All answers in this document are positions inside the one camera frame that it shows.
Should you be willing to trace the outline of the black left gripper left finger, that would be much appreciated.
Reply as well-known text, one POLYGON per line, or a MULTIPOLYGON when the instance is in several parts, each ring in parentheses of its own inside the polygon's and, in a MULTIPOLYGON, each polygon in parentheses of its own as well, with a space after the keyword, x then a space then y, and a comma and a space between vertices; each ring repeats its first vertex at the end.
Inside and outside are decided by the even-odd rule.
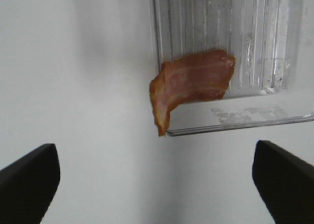
POLYGON ((0 222, 39 224, 60 183, 55 144, 44 144, 0 171, 0 222))

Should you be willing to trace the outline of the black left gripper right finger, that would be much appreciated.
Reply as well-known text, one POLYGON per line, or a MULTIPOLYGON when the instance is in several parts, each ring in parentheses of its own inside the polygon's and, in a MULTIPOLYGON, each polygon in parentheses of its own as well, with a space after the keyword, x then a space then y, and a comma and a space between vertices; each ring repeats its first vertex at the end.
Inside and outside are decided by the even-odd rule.
POLYGON ((271 141, 259 140, 252 178, 277 224, 314 222, 314 167, 271 141))

